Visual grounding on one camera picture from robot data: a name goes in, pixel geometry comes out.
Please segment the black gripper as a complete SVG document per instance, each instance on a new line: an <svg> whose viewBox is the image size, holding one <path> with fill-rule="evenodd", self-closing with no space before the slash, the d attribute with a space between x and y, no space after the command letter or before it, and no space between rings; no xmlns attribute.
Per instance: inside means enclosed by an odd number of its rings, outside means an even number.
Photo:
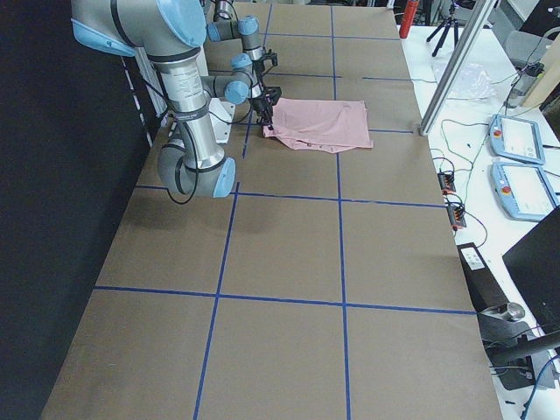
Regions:
<svg viewBox="0 0 560 420"><path fill-rule="evenodd" d="M260 125L268 130L273 130L273 115L272 104L270 98L265 96L258 96L253 99L253 108L258 115L260 115Z"/></svg>
<svg viewBox="0 0 560 420"><path fill-rule="evenodd" d="M258 81L263 81L263 78L266 74L266 66L265 66L266 58L262 56L260 59L253 60L253 73Z"/></svg>

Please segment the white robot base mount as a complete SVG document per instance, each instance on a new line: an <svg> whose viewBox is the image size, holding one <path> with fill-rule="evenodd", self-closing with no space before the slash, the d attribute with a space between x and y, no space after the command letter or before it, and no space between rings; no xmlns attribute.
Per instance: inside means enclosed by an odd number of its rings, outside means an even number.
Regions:
<svg viewBox="0 0 560 420"><path fill-rule="evenodd" d="M201 48L199 57L197 58L197 66L201 76L209 75L204 48ZM228 143L234 112L235 105L231 105L226 101L221 101L218 98L211 99L209 113L213 125L214 136L218 144Z"/></svg>

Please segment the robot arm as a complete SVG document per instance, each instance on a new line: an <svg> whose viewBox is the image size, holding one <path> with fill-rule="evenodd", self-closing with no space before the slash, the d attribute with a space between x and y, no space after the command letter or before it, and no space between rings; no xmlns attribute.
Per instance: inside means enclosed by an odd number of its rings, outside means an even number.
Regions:
<svg viewBox="0 0 560 420"><path fill-rule="evenodd" d="M249 56L253 72L258 82L262 83L267 53L259 31L258 18L252 15L239 17L233 1L213 1L212 21L206 25L208 38L212 42L239 39L242 52Z"/></svg>
<svg viewBox="0 0 560 420"><path fill-rule="evenodd" d="M263 82L265 60L276 64L277 54L263 48L258 18L236 17L229 1L216 2L212 22L198 1L74 1L72 24L80 44L127 57L143 48L159 72L164 99L178 122L157 161L168 192L187 198L228 196L236 165L217 143L211 100L249 102L258 122L270 125L281 95L280 87ZM232 73L201 75L197 59L205 41L233 39L241 41L242 52L231 60Z"/></svg>

